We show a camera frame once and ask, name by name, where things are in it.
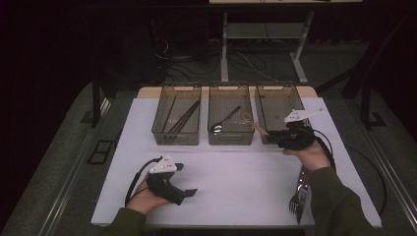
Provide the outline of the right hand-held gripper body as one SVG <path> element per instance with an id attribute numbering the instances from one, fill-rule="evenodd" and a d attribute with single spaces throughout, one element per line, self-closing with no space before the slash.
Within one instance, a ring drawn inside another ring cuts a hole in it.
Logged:
<path id="1" fill-rule="evenodd" d="M 314 129 L 304 123 L 305 120 L 322 113 L 324 110 L 293 109 L 285 118 L 287 129 L 280 138 L 280 146 L 285 149 L 302 150 L 310 147 L 316 139 Z"/>

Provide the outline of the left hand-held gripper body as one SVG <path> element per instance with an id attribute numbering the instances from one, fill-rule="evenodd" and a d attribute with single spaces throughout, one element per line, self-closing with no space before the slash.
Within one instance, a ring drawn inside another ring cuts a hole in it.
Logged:
<path id="1" fill-rule="evenodd" d="M 177 172 L 175 171 L 175 163 L 171 154 L 162 156 L 150 169 L 147 184 L 149 190 L 156 196 L 180 206 L 185 199 L 183 197 L 184 191 L 173 186 L 170 182 L 170 179 Z"/>

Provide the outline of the amber plastic spoon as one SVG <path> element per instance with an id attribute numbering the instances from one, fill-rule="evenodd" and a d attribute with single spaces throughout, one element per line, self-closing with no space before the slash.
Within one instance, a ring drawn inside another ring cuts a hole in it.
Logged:
<path id="1" fill-rule="evenodd" d="M 261 136 L 262 137 L 266 137 L 266 136 L 269 136 L 269 133 L 266 131 L 266 130 L 264 130 L 260 125 L 259 125 L 259 123 L 258 122 L 255 122 L 254 120 L 253 120 L 253 117 L 252 117 L 252 115 L 250 115 L 248 112 L 244 112 L 244 117 L 245 117 L 245 119 L 251 124 L 251 126 L 256 130 L 256 131 L 258 131 L 260 134 L 261 134 Z"/>

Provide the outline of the translucent brown plastic bin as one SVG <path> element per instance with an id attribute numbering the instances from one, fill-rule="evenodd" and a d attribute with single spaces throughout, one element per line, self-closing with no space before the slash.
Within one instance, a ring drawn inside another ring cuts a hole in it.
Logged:
<path id="1" fill-rule="evenodd" d="M 284 118 L 293 110 L 305 110 L 298 89 L 290 83 L 257 83 L 255 101 L 259 125 L 266 131 L 286 130 Z M 306 125 L 311 126 L 309 119 Z M 262 137 L 264 145 L 268 136 Z"/>
<path id="2" fill-rule="evenodd" d="M 175 95 L 177 95 L 176 102 L 165 131 L 162 133 L 161 130 L 164 120 Z M 201 105 L 201 95 L 202 87 L 196 83 L 170 83 L 162 87 L 151 128 L 154 139 L 159 146 L 196 146 L 199 143 L 200 106 L 190 120 L 188 125 L 189 131 L 187 133 L 173 134 L 169 130 L 196 101 Z"/>
<path id="3" fill-rule="evenodd" d="M 213 124 L 223 120 L 238 105 L 241 109 L 223 123 L 220 133 L 214 134 L 209 131 Z M 213 146 L 249 146 L 254 136 L 254 128 L 245 119 L 245 111 L 253 117 L 247 85 L 211 85 L 208 91 L 208 143 Z"/>

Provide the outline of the person's left hand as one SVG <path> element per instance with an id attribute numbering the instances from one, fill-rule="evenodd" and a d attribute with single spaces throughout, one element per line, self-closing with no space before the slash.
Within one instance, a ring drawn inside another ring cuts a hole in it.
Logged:
<path id="1" fill-rule="evenodd" d="M 169 204 L 170 201 L 152 193 L 148 188 L 147 182 L 143 180 L 138 186 L 135 195 L 127 203 L 126 208 L 142 214 L 148 214 L 157 207 Z"/>

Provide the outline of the person's right hand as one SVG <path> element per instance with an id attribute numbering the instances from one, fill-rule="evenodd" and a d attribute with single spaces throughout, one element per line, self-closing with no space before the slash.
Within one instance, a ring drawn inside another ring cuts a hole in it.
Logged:
<path id="1" fill-rule="evenodd" d="M 315 171 L 321 168 L 330 167 L 330 162 L 322 146 L 314 141 L 310 147 L 302 150 L 284 149 L 285 155 L 294 155 L 309 170 Z"/>

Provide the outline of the white table sheet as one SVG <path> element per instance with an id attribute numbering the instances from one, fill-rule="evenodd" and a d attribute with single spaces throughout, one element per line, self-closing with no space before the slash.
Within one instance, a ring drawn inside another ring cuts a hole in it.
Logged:
<path id="1" fill-rule="evenodd" d="M 158 101 L 133 101 L 105 178 L 92 223 L 107 225 L 125 203 L 135 174 L 152 158 L 171 154 L 184 168 L 171 179 L 181 190 L 197 189 L 180 206 L 161 206 L 148 216 L 148 228 L 309 228 L 306 206 L 297 223 L 288 203 L 301 163 L 254 136 L 249 146 L 212 146 L 201 131 L 196 146 L 159 146 L 151 132 Z"/>

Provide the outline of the black stand frame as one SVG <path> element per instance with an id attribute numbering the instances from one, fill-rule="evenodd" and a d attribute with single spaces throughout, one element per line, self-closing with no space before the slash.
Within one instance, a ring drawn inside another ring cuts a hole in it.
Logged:
<path id="1" fill-rule="evenodd" d="M 382 119 L 371 112 L 371 91 L 375 90 L 412 134 L 417 133 L 417 12 L 382 25 L 363 57 L 352 68 L 316 87 L 321 93 L 345 81 L 342 96 L 361 95 L 360 120 L 366 127 L 381 126 Z"/>

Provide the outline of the aluminium rail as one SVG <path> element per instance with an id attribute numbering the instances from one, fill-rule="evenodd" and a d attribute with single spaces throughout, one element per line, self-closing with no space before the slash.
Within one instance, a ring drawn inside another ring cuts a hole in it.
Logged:
<path id="1" fill-rule="evenodd" d="M 383 216 L 417 233 L 417 143 L 397 123 L 368 128 L 359 122 L 358 127 L 387 186 Z"/>
<path id="2" fill-rule="evenodd" d="M 52 202 L 38 236 L 73 236 L 95 234 L 100 227 L 90 223 L 106 166 L 89 165 L 87 160 L 92 154 L 102 126 L 107 118 L 112 101 L 104 98 L 99 103 L 100 120 L 87 132 L 82 141 L 74 145 L 75 154 L 70 161 L 71 168 L 58 194 Z"/>

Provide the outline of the black stand post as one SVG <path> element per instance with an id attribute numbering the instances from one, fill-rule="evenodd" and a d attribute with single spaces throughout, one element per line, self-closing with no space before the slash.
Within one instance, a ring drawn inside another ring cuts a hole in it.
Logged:
<path id="1" fill-rule="evenodd" d="M 92 123 L 91 123 L 91 126 L 95 128 L 101 118 L 101 112 L 103 110 L 102 104 L 104 102 L 104 99 L 109 98 L 109 97 L 114 97 L 115 88 L 108 79 L 106 79 L 99 73 L 95 73 L 92 76 L 91 87 L 92 87 Z"/>

